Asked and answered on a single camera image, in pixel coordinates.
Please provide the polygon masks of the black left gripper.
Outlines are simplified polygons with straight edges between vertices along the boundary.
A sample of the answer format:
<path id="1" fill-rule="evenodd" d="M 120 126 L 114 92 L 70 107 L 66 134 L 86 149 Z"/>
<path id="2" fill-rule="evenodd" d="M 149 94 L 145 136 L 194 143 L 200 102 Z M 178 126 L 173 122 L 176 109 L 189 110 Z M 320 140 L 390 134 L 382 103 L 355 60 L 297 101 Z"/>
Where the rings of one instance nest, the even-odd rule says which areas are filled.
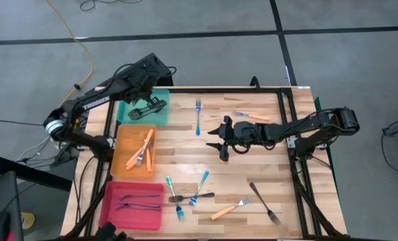
<path id="1" fill-rule="evenodd" d="M 130 100 L 136 104 L 139 100 L 150 98 L 151 89 L 157 83 L 159 67 L 156 64 L 124 64 L 120 67 L 120 79 L 123 91 L 120 100 Z M 152 97 L 147 106 L 151 112 L 159 112 L 167 105 L 165 100 Z"/>

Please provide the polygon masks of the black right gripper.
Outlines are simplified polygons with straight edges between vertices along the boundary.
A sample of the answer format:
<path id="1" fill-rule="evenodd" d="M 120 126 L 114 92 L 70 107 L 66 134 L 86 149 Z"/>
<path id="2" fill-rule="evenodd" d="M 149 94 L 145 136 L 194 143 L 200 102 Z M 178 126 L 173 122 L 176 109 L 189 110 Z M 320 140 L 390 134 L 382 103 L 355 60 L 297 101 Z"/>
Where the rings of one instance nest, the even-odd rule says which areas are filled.
<path id="1" fill-rule="evenodd" d="M 223 143 L 206 143 L 206 145 L 219 150 L 219 158 L 227 162 L 229 160 L 228 147 L 231 147 L 237 154 L 246 154 L 252 145 L 258 145 L 260 133 L 255 124 L 241 121 L 233 125 L 233 120 L 229 116 L 224 116 L 223 124 L 220 127 L 209 131 L 210 135 L 219 135 Z"/>

